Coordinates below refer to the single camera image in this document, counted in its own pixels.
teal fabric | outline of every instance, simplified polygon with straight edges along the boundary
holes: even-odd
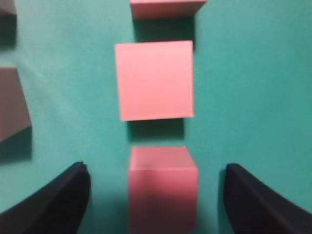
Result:
[[[14,19],[0,19],[0,66],[19,68],[33,127],[0,145],[0,212],[84,161],[92,199],[79,233],[127,233],[132,145],[189,148],[200,171],[195,233],[232,233],[221,200],[230,162],[312,212],[310,0],[211,0],[195,19],[135,27],[127,0],[16,7],[16,35]],[[121,122],[114,44],[188,37],[195,117],[166,122],[170,131],[148,124],[156,137]]]

teal surface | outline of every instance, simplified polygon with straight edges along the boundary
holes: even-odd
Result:
[[[127,0],[16,6],[16,35],[14,19],[0,19],[0,65],[19,68],[33,127],[0,145],[0,212],[81,160],[92,199],[79,233],[127,233],[135,144],[188,146],[200,170],[198,234],[232,233],[220,194],[230,162],[312,212],[311,0],[211,0],[195,19],[135,28]],[[119,121],[114,44],[189,37],[195,117],[166,122],[170,131]]]

foam block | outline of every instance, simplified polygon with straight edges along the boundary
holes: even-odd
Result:
[[[133,147],[131,231],[189,231],[196,221],[197,188],[198,169],[186,147]]]
[[[194,116],[193,42],[116,45],[123,121]]]
[[[0,68],[0,142],[31,125],[16,68]]]
[[[14,0],[0,0],[0,17],[16,15]]]
[[[207,0],[130,0],[134,19],[193,16]]]

pink square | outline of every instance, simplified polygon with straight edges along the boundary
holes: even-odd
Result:
[[[123,121],[194,116],[192,41],[116,45]]]
[[[197,190],[198,169],[186,147],[133,147],[129,168],[131,230],[191,230],[196,223]]]
[[[207,0],[130,0],[133,18],[177,18],[193,16]]]
[[[0,68],[0,141],[31,125],[16,68]]]

cube top face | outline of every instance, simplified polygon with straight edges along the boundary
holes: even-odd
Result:
[[[123,121],[194,116],[193,42],[116,45]]]
[[[196,169],[188,149],[183,147],[133,147],[130,170]]]

